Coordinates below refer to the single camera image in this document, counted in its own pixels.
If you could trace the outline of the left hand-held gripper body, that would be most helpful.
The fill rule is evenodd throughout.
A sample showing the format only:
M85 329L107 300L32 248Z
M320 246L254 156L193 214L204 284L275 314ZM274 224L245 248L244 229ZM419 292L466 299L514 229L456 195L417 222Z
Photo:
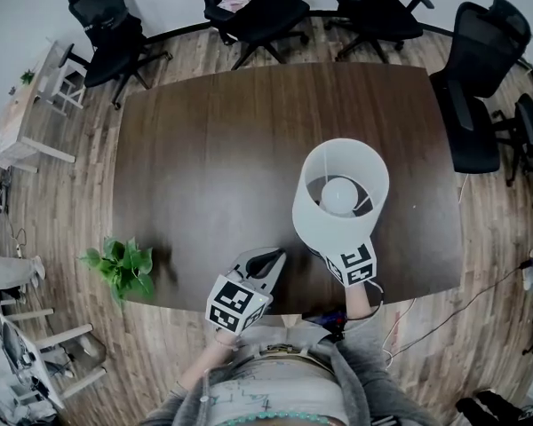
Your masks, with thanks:
M259 320L273 302L272 287L267 282L273 263L248 271L233 264L216 279L207 299L205 318L216 328L240 335Z

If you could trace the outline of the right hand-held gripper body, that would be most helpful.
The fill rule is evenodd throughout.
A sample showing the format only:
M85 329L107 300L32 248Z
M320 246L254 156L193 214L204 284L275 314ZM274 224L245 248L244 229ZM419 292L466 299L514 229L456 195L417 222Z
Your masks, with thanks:
M377 275L377 257L371 240L346 253L324 256L323 260L344 288L372 280Z

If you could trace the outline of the white table lamp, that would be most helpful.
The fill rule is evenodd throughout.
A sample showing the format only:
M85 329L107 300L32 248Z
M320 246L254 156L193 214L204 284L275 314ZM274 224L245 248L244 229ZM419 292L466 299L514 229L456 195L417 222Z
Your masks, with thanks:
M292 205L298 237L313 251L345 266L369 257L370 241L389 191L385 162L371 146L335 138L304 161Z

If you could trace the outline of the person's right forearm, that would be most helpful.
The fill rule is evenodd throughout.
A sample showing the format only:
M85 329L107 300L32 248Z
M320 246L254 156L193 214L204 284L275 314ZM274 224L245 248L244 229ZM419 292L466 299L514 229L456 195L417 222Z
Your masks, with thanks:
M348 321L365 320L373 315L374 310L370 306L366 288L363 283L347 288L345 293L346 316Z

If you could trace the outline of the person's left forearm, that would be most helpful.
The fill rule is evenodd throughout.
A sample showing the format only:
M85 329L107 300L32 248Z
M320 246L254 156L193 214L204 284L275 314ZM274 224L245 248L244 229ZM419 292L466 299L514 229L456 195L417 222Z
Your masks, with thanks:
M232 357L238 340L237 335L226 330L217 331L201 355L179 378L179 385L187 391L192 390L206 371L224 365Z

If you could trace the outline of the gold buckle belt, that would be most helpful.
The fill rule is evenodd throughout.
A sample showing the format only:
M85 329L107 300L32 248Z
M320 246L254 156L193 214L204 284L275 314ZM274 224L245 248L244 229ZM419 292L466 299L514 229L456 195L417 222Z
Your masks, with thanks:
M328 352L325 348L320 348L319 346L297 346L292 344L269 344L263 346L259 351L261 356L263 355L291 355L291 356L300 356L303 358L328 358Z

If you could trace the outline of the person's white printed shirt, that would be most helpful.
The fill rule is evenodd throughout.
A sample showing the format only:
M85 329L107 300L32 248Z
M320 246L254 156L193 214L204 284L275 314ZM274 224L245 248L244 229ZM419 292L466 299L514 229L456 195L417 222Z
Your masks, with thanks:
M335 371L316 358L251 358L210 385L209 401L210 426L266 419L350 424Z

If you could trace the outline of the person's grey cardigan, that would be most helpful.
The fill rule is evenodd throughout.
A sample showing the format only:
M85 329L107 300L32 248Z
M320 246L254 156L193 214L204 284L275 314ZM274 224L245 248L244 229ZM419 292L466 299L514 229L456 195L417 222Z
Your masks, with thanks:
M210 426L210 385L221 382L237 365L260 357L299 357L263 355L269 344L319 346L335 371L346 400L348 426L437 426L436 420L411 400L387 372L380 344L378 323L374 319L346 323L341 339L332 341L327 330L301 324L293 328L255 326L239 337L232 357L222 366L204 373L192 390L177 383L165 401L139 423L139 426ZM338 422L313 423L301 420L266 419L227 426L345 426Z

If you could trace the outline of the green plant in white pot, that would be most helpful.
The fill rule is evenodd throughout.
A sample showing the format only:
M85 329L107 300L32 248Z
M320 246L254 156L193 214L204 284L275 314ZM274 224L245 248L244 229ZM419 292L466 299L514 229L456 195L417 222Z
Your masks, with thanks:
M101 251L88 248L78 260L100 275L119 306L130 295L147 300L154 296L152 249L141 249L134 238L121 242L115 237L106 237Z

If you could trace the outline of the white workbench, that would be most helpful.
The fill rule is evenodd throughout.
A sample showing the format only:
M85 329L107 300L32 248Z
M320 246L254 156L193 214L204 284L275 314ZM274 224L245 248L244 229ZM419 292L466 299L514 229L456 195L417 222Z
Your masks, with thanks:
M37 396L47 399L62 410L67 398L95 383L107 373L104 367L98 366L66 390L55 388L45 362L49 357L69 356L63 344L89 334L93 326L87 323L40 340L29 338L18 326L20 321L52 314L52 308L11 315L0 313L0 355L8 366L8 370L0 374L0 415L5 415L5 408L9 403L18 405L25 399Z

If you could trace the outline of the black mesh office chair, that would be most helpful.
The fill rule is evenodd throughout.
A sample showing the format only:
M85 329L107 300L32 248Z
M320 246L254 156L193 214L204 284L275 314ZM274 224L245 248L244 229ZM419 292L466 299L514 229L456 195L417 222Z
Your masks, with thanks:
M324 28L344 28L355 32L357 37L339 51L336 61L342 61L361 43L369 43L382 62L388 63L380 43L387 41L400 51L404 42L423 35L421 24L413 15L422 4L429 10L434 8L431 0L411 0L402 4L400 0L337 0L338 17L325 23Z
M83 26L91 41L93 55L91 60L86 60L74 54L73 47L68 46L60 65L72 60L84 67L84 86L87 88L116 81L111 100L116 110L121 108L119 98L131 77L135 77L144 89L150 88L139 73L141 67L160 58L172 60L168 51L156 55L148 53L141 20L130 14L124 0L68 0L68 9Z
M297 37L304 45L309 42L306 32L294 28L310 11L309 4L303 0L251 0L237 13L220 9L221 0L203 1L204 17L218 30L223 43L246 45L233 70L242 66L258 48L265 49L283 64L285 60L273 46L274 41Z
M506 185L511 187L518 168L524 175L533 174L533 99L523 93L515 103L513 117L505 117L501 110L493 112L492 116L498 119L494 123L494 131L507 131L509 134L508 138L497 138L497 142L513 149L512 170L506 180Z
M528 21L506 0L457 8L447 63L430 75L457 173L499 169L496 130L483 100L495 94L530 39Z

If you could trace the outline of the white stool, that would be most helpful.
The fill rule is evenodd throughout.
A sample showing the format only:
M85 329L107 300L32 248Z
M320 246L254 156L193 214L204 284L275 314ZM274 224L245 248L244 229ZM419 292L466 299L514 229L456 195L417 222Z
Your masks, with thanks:
M85 68L73 60L62 67L49 67L38 83L37 97L62 116L67 115L67 105L83 109L85 75Z

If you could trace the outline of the light wooden white-legged table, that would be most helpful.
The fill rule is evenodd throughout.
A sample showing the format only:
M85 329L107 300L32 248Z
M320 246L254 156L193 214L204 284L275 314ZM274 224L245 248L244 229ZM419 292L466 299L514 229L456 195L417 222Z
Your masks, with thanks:
M73 163L76 158L44 143L38 142L23 134L29 123L32 108L39 102L37 97L38 83L49 67L62 67L68 60L73 60L86 70L88 61L74 53L74 45L61 46L57 41L44 50L36 63L30 69L35 71L35 77L30 85L21 85L12 95L4 111L0 114L0 168L18 168L36 173L37 168L24 161L34 154L46 154L64 162Z

